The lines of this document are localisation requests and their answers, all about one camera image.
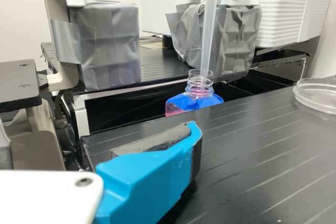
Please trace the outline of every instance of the black surface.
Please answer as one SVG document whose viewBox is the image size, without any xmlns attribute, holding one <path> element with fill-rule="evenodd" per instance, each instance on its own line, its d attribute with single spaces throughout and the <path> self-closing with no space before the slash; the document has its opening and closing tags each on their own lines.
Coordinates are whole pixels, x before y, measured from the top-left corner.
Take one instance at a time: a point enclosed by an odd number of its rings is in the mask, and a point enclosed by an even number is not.
<svg viewBox="0 0 336 224">
<path fill-rule="evenodd" d="M 190 120 L 203 132 L 201 169 L 164 223 L 334 223 L 336 117 L 301 106 L 292 88 L 83 142 L 95 165 L 115 146 Z"/>
<path fill-rule="evenodd" d="M 0 113 L 41 105 L 34 60 L 0 63 Z"/>
<path fill-rule="evenodd" d="M 181 62 L 172 49 L 140 47 L 141 56 L 141 82 L 115 88 L 112 90 L 141 87 L 158 83 L 165 83 L 187 79 L 190 67 Z M 85 86 L 80 83 L 71 90 L 72 95 L 90 93 L 85 91 Z"/>
<path fill-rule="evenodd" d="M 214 84 L 215 93 L 231 101 L 293 85 L 292 81 L 250 71 L 239 81 Z M 167 99 L 184 92 L 186 82 L 132 93 L 87 100 L 89 127 L 97 133 L 120 126 L 164 117 Z"/>
</svg>

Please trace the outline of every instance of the gray foam pad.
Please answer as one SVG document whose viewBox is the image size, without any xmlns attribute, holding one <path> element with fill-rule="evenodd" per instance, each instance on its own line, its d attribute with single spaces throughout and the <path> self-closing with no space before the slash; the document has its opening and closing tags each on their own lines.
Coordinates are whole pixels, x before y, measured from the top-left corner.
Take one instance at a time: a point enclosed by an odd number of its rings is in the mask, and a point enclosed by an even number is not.
<svg viewBox="0 0 336 224">
<path fill-rule="evenodd" d="M 180 124 L 162 133 L 114 148 L 111 150 L 111 155 L 114 158 L 124 154 L 166 150 L 190 134 L 188 126 Z"/>
</svg>

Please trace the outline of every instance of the gray plastic part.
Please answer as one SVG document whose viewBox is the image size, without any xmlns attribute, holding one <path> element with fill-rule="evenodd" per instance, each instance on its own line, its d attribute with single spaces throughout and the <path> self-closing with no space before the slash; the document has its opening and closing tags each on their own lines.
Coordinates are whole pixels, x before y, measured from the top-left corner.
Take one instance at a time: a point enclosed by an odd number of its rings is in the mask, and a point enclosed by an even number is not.
<svg viewBox="0 0 336 224">
<path fill-rule="evenodd" d="M 1 62 L 0 80 L 0 112 L 42 103 L 34 60 Z"/>
<path fill-rule="evenodd" d="M 124 154 L 166 150 L 190 134 L 189 127 L 181 124 L 162 133 L 114 148 L 111 150 L 111 155 L 115 158 Z"/>
<path fill-rule="evenodd" d="M 0 119 L 0 170 L 13 169 L 10 141 L 5 133 Z"/>
<path fill-rule="evenodd" d="M 189 66 L 200 68 L 204 5 L 184 4 L 176 10 L 166 15 L 174 48 Z M 210 59 L 216 81 L 235 81 L 248 73 L 260 21 L 260 6 L 217 7 Z"/>
</svg>

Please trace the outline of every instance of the gray duct tape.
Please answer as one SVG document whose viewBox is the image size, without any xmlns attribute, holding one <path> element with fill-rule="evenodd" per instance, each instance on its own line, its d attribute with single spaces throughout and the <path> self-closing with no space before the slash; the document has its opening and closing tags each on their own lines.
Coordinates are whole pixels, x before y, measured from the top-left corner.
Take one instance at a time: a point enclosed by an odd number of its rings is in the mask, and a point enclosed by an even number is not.
<svg viewBox="0 0 336 224">
<path fill-rule="evenodd" d="M 70 8 L 69 17 L 71 23 L 51 21 L 57 58 L 81 65 L 87 90 L 140 82 L 138 7 L 91 3 Z"/>
<path fill-rule="evenodd" d="M 187 4 L 176 10 L 166 15 L 174 48 L 189 66 L 200 68 L 204 6 Z M 260 21 L 259 6 L 217 7 L 210 61 L 216 81 L 234 81 L 248 73 Z"/>
<path fill-rule="evenodd" d="M 52 20 L 59 61 L 84 66 L 139 60 L 138 8 L 96 3 L 69 9 L 71 23 Z"/>
</svg>

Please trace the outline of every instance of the screw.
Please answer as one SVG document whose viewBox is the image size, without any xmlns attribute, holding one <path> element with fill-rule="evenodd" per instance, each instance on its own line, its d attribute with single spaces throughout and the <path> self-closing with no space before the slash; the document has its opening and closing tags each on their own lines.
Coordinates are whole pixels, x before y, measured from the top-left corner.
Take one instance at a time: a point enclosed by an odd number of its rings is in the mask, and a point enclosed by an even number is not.
<svg viewBox="0 0 336 224">
<path fill-rule="evenodd" d="M 80 180 L 78 180 L 76 182 L 76 186 L 78 187 L 85 187 L 85 186 L 88 186 L 92 183 L 92 179 L 91 178 L 82 178 Z"/>
<path fill-rule="evenodd" d="M 19 86 L 20 89 L 26 89 L 26 88 L 29 88 L 30 87 L 30 84 L 22 84 Z"/>
</svg>

